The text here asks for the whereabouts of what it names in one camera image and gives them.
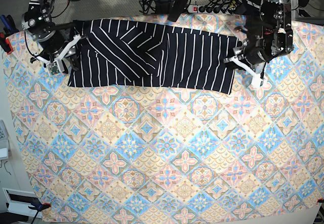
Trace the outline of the robot arm image right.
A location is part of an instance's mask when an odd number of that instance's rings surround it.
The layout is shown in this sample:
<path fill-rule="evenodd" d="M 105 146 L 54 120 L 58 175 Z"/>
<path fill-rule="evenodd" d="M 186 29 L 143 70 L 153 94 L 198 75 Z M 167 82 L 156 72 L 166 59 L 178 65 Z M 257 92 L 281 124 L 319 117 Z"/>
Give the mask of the robot arm image right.
<path fill-rule="evenodd" d="M 272 59 L 293 51 L 292 0 L 236 0 L 235 14 L 245 15 L 245 25 L 236 29 L 247 37 L 234 55 L 224 59 L 226 67 L 257 72 Z"/>

